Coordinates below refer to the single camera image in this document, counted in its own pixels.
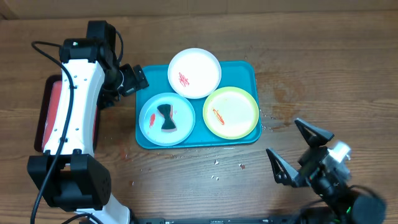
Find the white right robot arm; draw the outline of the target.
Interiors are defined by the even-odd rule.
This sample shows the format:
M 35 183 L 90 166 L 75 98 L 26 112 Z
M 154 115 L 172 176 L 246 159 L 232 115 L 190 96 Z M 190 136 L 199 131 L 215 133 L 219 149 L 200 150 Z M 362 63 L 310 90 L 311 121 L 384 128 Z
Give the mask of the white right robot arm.
M 296 170 L 273 149 L 266 150 L 275 181 L 293 188 L 310 187 L 323 207 L 311 202 L 296 215 L 271 217 L 271 223 L 382 223 L 386 203 L 375 191 L 360 185 L 348 185 L 351 174 L 345 162 L 351 149 L 338 141 L 327 147 L 334 135 L 300 118 L 295 124 L 308 144 Z

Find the green and orange sponge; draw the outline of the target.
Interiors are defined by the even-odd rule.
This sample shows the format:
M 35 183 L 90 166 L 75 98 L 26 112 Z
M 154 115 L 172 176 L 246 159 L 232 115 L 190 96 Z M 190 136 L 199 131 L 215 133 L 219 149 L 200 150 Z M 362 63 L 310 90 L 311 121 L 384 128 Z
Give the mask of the green and orange sponge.
M 158 112 L 164 117 L 164 123 L 161 127 L 163 132 L 174 132 L 177 130 L 173 120 L 173 107 L 170 104 L 162 104 L 157 107 Z

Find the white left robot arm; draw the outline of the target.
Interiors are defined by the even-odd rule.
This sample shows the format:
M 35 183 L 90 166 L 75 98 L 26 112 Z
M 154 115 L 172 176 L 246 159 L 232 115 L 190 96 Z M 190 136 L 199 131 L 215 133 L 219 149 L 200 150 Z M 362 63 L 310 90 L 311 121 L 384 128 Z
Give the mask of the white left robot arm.
M 45 200 L 87 223 L 135 223 L 132 210 L 111 192 L 111 175 L 95 159 L 100 111 L 112 101 L 148 87 L 141 66 L 122 64 L 115 52 L 121 34 L 106 21 L 89 21 L 86 36 L 59 45 L 62 70 L 53 124 L 44 126 L 42 153 L 30 156 L 27 171 L 38 188 L 31 219 Z

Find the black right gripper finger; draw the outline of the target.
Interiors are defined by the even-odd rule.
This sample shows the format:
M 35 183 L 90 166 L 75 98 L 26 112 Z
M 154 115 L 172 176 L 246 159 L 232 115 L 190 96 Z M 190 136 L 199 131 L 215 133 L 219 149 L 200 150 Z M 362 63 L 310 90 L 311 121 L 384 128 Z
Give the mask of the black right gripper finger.
M 300 118 L 296 118 L 294 123 L 309 146 L 324 146 L 335 136 L 332 132 L 314 126 Z
M 271 163 L 276 183 L 289 185 L 291 187 L 300 187 L 298 171 L 278 155 L 278 153 L 276 153 L 272 148 L 267 148 L 266 152 Z

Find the light blue plate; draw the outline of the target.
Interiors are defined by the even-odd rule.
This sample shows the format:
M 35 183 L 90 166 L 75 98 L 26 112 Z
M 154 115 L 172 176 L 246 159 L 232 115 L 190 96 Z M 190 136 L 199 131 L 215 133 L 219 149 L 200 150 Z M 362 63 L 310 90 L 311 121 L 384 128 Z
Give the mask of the light blue plate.
M 177 130 L 163 132 L 164 117 L 157 107 L 170 104 L 173 107 L 173 120 Z M 192 104 L 176 93 L 160 93 L 150 98 L 139 113 L 139 128 L 144 137 L 158 146 L 174 146 L 186 140 L 195 125 L 195 111 Z

